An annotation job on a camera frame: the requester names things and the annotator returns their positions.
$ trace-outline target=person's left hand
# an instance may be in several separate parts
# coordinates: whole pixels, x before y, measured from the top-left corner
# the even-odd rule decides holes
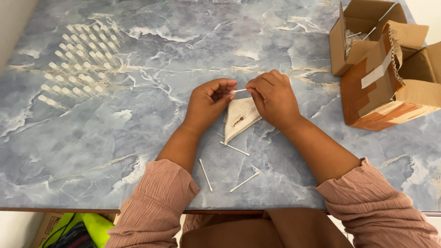
[[[181,126],[202,135],[234,99],[235,95],[229,92],[236,89],[236,84],[233,79],[215,79],[196,87]]]

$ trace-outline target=blue marble table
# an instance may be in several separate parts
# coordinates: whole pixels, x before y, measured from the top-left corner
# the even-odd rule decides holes
[[[305,117],[367,156],[417,209],[439,211],[441,111],[381,132],[344,124],[328,40],[337,6],[337,0],[40,0],[0,78],[0,207],[118,209],[182,122],[193,88],[228,77],[240,89],[277,69],[289,76]],[[44,77],[48,63],[62,62],[54,52],[69,33],[66,25],[77,23],[124,30],[116,56],[123,67],[108,74],[108,96],[78,100],[40,88],[51,83]],[[41,94],[66,109],[39,101]],[[261,120],[235,137],[230,144],[247,157],[219,143],[222,118],[197,155],[214,191],[195,163],[201,192],[187,209],[325,209],[305,162],[278,130]],[[262,173],[230,193],[254,174],[253,166]]]

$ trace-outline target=white towel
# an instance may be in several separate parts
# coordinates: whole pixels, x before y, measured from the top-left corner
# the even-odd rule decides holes
[[[252,124],[262,119],[254,104],[253,98],[233,100],[228,105],[224,118],[225,145],[239,133],[245,131]]]

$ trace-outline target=towel label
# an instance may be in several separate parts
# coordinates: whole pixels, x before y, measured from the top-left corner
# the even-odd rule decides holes
[[[243,117],[243,116],[237,118],[237,120],[235,120],[235,121],[233,122],[233,124],[231,124],[231,126],[232,126],[232,127],[237,126],[237,125],[238,125],[241,121],[243,121],[244,119],[245,119],[245,117]]]

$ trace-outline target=white tape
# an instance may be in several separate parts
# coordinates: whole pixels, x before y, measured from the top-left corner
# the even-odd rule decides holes
[[[361,79],[361,88],[364,89],[371,85],[373,82],[377,81],[380,77],[384,76],[387,67],[392,61],[392,49],[389,50],[389,53],[386,55],[386,58],[383,60],[383,63],[375,68],[371,73],[366,75]]]

